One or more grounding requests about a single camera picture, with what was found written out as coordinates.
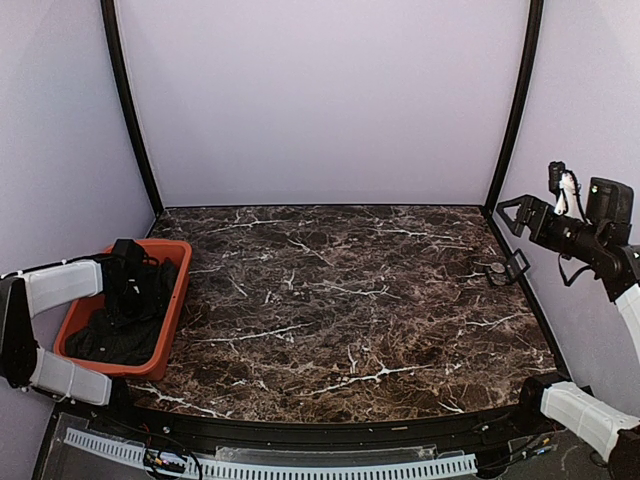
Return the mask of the black pinstriped shirt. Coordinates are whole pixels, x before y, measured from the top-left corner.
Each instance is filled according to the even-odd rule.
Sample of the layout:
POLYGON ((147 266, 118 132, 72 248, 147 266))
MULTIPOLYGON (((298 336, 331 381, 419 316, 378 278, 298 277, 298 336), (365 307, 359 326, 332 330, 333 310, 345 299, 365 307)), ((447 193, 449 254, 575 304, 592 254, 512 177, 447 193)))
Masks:
POLYGON ((164 323, 179 269, 166 258, 147 261, 159 266, 158 313, 150 320, 112 325, 103 307, 91 312, 88 324, 65 340, 70 357, 108 364, 140 366, 151 359, 164 323))

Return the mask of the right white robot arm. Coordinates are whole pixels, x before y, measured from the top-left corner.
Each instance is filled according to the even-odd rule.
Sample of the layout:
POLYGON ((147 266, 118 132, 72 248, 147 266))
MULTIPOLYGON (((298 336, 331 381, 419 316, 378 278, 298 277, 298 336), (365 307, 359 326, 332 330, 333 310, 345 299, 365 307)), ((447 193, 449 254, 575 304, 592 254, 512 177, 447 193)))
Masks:
POLYGON ((633 192, 592 191, 588 202, 562 209, 532 195, 497 204, 512 235, 530 232, 529 283, 559 347, 570 381, 528 396, 510 413, 521 434, 534 432, 549 412, 588 439, 615 479, 639 476, 639 246, 629 238, 633 192), (590 386, 594 403, 620 420, 581 426, 579 412, 564 415, 570 392, 590 386))

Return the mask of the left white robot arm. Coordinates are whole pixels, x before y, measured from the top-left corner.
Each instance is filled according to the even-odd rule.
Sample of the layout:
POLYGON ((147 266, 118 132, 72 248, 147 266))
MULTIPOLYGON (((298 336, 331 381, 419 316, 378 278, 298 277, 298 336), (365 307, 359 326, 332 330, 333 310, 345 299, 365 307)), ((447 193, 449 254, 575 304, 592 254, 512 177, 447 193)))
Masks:
POLYGON ((124 399, 111 398, 112 379, 48 350, 33 327, 41 315, 60 326, 63 306, 99 296, 102 319, 113 329, 161 318, 168 298, 160 265, 146 254, 96 254, 2 275, 1 377, 13 389, 103 406, 103 421, 120 436, 131 436, 141 427, 141 415, 124 399))

